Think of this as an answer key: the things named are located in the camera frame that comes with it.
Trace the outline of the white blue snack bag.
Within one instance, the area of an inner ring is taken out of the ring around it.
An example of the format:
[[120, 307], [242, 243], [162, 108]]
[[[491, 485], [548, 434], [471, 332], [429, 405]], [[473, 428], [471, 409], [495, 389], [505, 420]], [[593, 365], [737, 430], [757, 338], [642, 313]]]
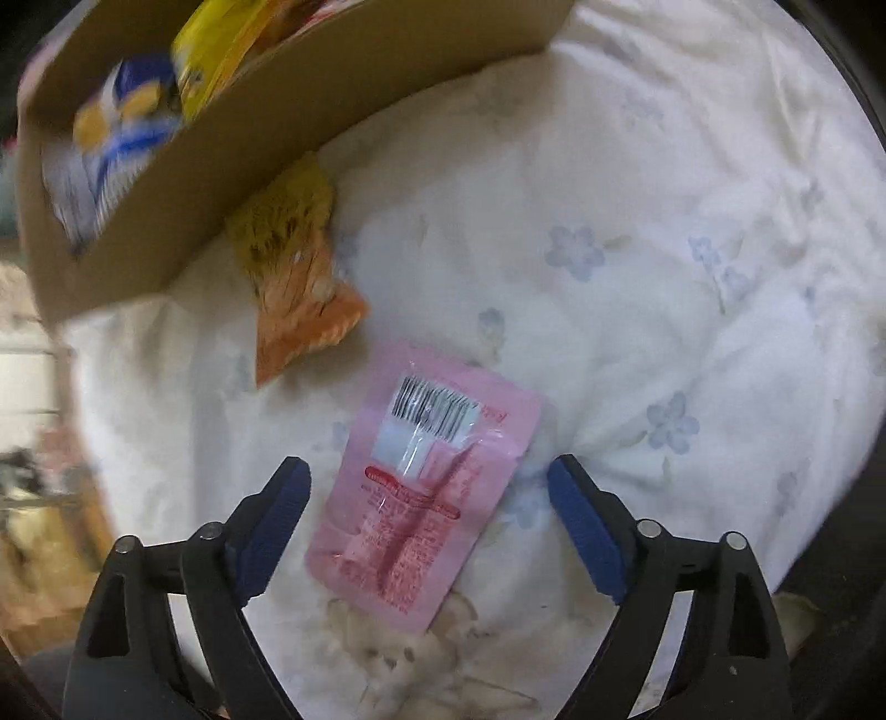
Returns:
[[154, 155], [179, 131], [177, 117], [137, 120], [112, 129], [97, 150], [51, 142], [42, 180], [72, 255], [80, 255], [107, 225], [120, 201]]

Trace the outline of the white floral bed sheet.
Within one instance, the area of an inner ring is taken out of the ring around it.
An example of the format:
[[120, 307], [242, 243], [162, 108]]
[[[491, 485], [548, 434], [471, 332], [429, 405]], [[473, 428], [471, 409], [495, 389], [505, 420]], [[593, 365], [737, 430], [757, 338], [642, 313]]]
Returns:
[[[683, 537], [748, 537], [770, 585], [884, 413], [884, 153], [772, 2], [582, 2], [545, 54], [404, 100], [321, 150], [367, 321], [255, 387], [254, 303], [215, 241], [162, 296], [72, 322], [118, 532], [188, 537], [287, 456], [312, 498], [248, 621], [308, 718], [550, 718], [614, 615], [547, 496], [562, 453]], [[377, 351], [544, 398], [446, 601], [411, 637], [305, 555]]]

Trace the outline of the brown cardboard box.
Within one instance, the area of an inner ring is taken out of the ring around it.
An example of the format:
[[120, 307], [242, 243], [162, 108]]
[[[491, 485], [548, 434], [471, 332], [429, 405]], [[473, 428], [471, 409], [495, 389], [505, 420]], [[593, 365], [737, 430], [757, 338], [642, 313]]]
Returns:
[[42, 178], [51, 141], [119, 60], [171, 44], [185, 2], [99, 2], [19, 110], [19, 241], [42, 320], [164, 290], [225, 216], [303, 153], [386, 106], [550, 44], [568, 2], [357, 2], [264, 55], [159, 150], [72, 255]]

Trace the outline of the orange peanut snack bag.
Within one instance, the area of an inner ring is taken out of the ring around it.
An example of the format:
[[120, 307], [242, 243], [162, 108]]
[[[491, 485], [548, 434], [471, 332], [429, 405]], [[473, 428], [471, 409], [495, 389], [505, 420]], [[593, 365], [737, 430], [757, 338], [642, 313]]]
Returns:
[[314, 153], [299, 157], [225, 219], [225, 237], [257, 301], [255, 384], [335, 347], [368, 303], [336, 270], [335, 188]]

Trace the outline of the yellow snack bag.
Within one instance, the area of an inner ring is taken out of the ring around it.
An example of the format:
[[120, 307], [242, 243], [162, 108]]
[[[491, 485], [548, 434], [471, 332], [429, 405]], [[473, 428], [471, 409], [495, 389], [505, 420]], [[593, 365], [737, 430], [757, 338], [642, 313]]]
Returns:
[[278, 0], [204, 0], [171, 44], [183, 117], [192, 121], [230, 81], [279, 12]]

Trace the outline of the pink snack packet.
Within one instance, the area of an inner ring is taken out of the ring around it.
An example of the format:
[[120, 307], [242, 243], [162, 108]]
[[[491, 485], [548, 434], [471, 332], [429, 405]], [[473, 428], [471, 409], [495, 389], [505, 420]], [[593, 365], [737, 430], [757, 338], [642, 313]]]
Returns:
[[312, 577], [399, 631], [430, 628], [542, 415], [539, 394], [399, 342], [374, 358], [306, 551]]

